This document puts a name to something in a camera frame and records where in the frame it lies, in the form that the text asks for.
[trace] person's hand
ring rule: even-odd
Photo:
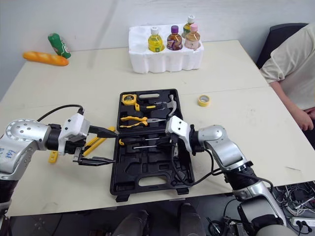
[[[313,130],[314,125],[312,122],[311,117],[306,112],[302,111],[301,109],[295,109],[291,112],[291,115],[295,119],[296,123],[299,125],[299,127],[306,131],[306,130]]]
[[[315,107],[305,110],[311,119],[315,119]]]

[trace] bottle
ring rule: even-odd
[[[161,36],[158,34],[158,28],[151,28],[151,36],[148,39],[149,49],[154,53],[158,53],[164,50],[164,45]]]
[[[59,56],[63,56],[64,58],[69,58],[71,56],[67,45],[62,41],[59,34],[51,33],[48,35],[48,40]]]
[[[197,24],[190,25],[190,33],[186,35],[185,47],[194,50],[199,48],[200,34],[198,34],[197,30],[198,30]]]
[[[181,50],[183,45],[182,37],[178,34],[178,26],[172,26],[171,32],[167,38],[167,48],[172,51]]]
[[[195,22],[195,17],[194,16],[188,16],[187,19],[187,24],[184,25],[184,32],[182,33],[182,37],[186,38],[186,35],[190,32],[190,26]]]

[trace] power strip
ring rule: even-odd
[[[296,221],[305,221],[310,227],[315,227],[315,219],[314,218],[300,218],[300,217],[291,217],[290,221],[292,225],[297,225]]]

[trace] green bottle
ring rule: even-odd
[[[48,35],[48,40],[59,56],[63,56],[64,58],[69,58],[71,56],[67,45],[60,38],[59,34],[51,33]]]

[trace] white table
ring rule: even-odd
[[[97,54],[91,62],[90,55]],[[38,118],[56,106],[77,103],[85,107],[93,125],[115,126],[122,91],[176,88],[184,120],[196,129],[223,125],[260,177],[275,185],[315,179],[315,151],[284,105],[261,77],[238,41],[205,43],[202,68],[163,74],[132,73],[127,49],[72,53],[67,67],[26,62],[0,103],[0,127],[16,118]],[[199,95],[212,103],[199,107]],[[60,110],[45,123],[60,123],[75,109]],[[106,140],[92,155],[113,157],[114,140]],[[78,166],[72,156],[48,163],[49,151],[38,151],[12,197],[9,215],[28,215],[113,207],[230,192],[223,176],[209,177],[190,188],[188,195],[175,190],[132,194],[116,203],[109,193],[111,165]],[[195,178],[209,172],[207,153],[192,157]]]

